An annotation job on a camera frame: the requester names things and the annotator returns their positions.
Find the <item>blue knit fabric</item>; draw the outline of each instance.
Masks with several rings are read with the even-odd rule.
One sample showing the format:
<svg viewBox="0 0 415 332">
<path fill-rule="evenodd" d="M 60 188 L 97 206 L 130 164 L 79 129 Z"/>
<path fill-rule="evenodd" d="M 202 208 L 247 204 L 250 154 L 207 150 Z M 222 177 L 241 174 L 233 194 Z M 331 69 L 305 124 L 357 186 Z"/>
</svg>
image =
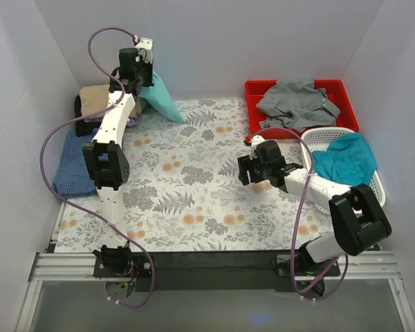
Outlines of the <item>blue knit fabric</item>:
<svg viewBox="0 0 415 332">
<path fill-rule="evenodd" d="M 343 135 L 326 151 L 312 154 L 319 176 L 344 185 L 368 185 L 377 168 L 370 146 L 359 133 Z"/>
<path fill-rule="evenodd" d="M 89 178 L 83 157 L 83 144 L 91 142 L 97 129 L 89 135 L 78 137 L 73 130 L 66 135 L 60 166 L 55 175 L 53 188 L 66 199 L 90 196 L 97 193 L 94 181 Z"/>
</svg>

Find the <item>floral tablecloth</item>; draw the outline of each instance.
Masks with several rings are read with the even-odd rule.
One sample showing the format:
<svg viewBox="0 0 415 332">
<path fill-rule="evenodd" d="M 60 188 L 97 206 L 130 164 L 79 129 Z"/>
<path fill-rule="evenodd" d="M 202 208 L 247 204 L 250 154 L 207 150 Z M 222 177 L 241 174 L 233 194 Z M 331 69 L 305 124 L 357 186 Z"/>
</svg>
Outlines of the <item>floral tablecloth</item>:
<svg viewBox="0 0 415 332">
<path fill-rule="evenodd" d="M 291 246 L 299 197 L 268 181 L 244 187 L 237 157 L 249 154 L 244 100 L 177 102 L 185 124 L 146 111 L 127 128 L 123 151 L 131 176 L 124 192 L 128 235 L 149 251 L 272 250 Z M 279 141 L 286 161 L 301 163 L 294 140 Z M 73 199 L 101 211 L 98 196 Z M 297 246 L 331 230 L 331 220 L 307 203 Z M 55 252 L 100 248 L 103 222 L 67 205 Z"/>
</svg>

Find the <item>white backdrop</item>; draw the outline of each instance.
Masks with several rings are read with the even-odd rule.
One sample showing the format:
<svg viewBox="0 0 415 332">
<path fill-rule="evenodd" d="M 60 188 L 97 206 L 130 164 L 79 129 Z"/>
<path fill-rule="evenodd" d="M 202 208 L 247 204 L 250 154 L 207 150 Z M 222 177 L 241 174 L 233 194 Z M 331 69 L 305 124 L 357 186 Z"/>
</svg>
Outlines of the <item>white backdrop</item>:
<svg viewBox="0 0 415 332">
<path fill-rule="evenodd" d="M 415 314 L 415 0 L 385 0 L 344 84 L 378 162 L 392 236 Z"/>
<path fill-rule="evenodd" d="M 155 40 L 156 71 L 175 98 L 234 97 L 244 82 L 340 79 L 382 0 L 35 0 L 80 86 L 106 82 L 87 55 L 94 30 L 120 26 Z M 95 40 L 118 65 L 120 33 Z"/>
<path fill-rule="evenodd" d="M 0 0 L 0 332 L 14 331 L 58 203 L 42 183 L 44 137 L 72 115 L 78 86 L 32 0 Z M 64 132 L 46 153 L 57 171 Z"/>
</svg>

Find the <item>teal towel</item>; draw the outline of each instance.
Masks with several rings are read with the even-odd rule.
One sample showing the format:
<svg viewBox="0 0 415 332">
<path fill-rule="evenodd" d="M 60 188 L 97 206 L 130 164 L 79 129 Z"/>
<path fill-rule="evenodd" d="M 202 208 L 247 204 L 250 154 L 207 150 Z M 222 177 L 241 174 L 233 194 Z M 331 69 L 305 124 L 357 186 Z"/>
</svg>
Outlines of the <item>teal towel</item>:
<svg viewBox="0 0 415 332">
<path fill-rule="evenodd" d="M 370 146 L 359 133 L 348 133 L 334 140 L 326 151 L 312 152 L 315 172 L 322 178 L 356 186 L 368 185 L 377 168 Z"/>
<path fill-rule="evenodd" d="M 169 92 L 167 92 L 165 83 L 163 83 L 157 73 L 154 72 L 152 75 L 154 86 L 142 88 L 140 97 L 146 99 L 162 116 L 174 122 L 185 123 L 185 119 L 183 119 Z"/>
</svg>

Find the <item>red basket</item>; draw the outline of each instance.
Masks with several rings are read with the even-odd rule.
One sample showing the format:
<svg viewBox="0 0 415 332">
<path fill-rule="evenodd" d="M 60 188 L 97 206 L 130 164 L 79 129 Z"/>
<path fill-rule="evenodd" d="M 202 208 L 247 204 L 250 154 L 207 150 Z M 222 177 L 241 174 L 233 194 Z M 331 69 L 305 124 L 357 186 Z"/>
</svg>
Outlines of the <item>red basket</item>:
<svg viewBox="0 0 415 332">
<path fill-rule="evenodd" d="M 259 131 L 259 122 L 266 119 L 266 114 L 258 110 L 257 104 L 263 98 L 269 88 L 275 85 L 277 81 L 247 81 L 246 88 L 246 101 L 248 103 L 248 117 L 249 117 L 249 130 L 251 133 Z M 325 88 L 327 98 L 330 99 L 341 111 L 340 116 L 337 118 L 337 127 L 344 127 L 358 131 L 358 123 L 353 114 L 351 103 L 344 90 L 344 85 L 340 80 L 316 80 L 315 88 Z M 294 132 L 301 135 L 303 132 L 298 132 L 291 129 Z M 290 133 L 273 133 L 267 132 L 262 135 L 264 138 L 295 138 Z"/>
</svg>

